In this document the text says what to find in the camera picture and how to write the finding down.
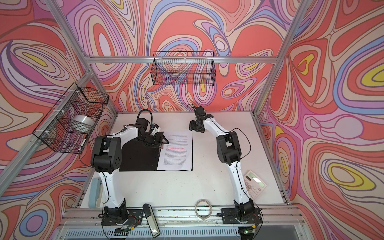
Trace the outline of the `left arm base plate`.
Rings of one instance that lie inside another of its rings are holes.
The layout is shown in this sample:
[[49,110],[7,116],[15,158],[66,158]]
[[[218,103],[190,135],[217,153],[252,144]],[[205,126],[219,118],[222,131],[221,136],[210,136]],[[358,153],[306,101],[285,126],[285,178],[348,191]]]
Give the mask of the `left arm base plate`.
[[142,209],[132,209],[124,212],[103,213],[101,225],[104,226],[128,226],[137,227],[142,224],[144,211]]

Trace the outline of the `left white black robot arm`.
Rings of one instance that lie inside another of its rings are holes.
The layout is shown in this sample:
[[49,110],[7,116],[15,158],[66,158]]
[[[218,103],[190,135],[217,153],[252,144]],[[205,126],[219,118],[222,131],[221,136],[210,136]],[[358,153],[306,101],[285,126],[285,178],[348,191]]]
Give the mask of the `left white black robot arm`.
[[155,148],[169,144],[168,139],[163,132],[159,131],[159,128],[147,132],[144,127],[139,125],[127,125],[115,134],[96,137],[91,166],[101,178],[107,198],[104,205],[108,208],[119,208],[125,202],[125,198],[117,190],[114,171],[118,170],[122,164],[123,146],[132,140],[138,140],[148,147]]

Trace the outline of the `white black lever arch folder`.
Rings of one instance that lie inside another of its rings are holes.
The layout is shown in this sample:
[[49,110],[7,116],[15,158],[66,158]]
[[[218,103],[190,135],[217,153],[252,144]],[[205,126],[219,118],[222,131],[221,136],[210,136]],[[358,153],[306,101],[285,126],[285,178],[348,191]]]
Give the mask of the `white black lever arch folder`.
[[158,171],[160,147],[147,147],[142,142],[130,141],[122,148],[123,160],[121,172],[150,172]]

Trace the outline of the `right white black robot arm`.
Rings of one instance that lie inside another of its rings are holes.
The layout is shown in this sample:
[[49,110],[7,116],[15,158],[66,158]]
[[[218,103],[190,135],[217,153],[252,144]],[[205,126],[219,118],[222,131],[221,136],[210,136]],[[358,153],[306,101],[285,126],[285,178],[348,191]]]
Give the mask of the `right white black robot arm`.
[[189,130],[205,133],[210,132],[217,143],[217,155],[221,163],[225,164],[235,191],[235,210],[237,215],[253,214],[255,204],[248,196],[246,184],[241,174],[242,150],[237,133],[226,130],[214,118],[207,114],[203,107],[194,108],[195,119],[189,123]]

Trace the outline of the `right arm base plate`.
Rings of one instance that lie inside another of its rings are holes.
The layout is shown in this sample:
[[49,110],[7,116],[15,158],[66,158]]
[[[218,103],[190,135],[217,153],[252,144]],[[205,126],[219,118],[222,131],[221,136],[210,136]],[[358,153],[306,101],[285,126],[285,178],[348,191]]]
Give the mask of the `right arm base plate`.
[[259,208],[255,208],[252,213],[241,216],[235,208],[222,208],[217,213],[217,217],[222,218],[223,224],[252,224],[260,225],[263,222],[262,213]]

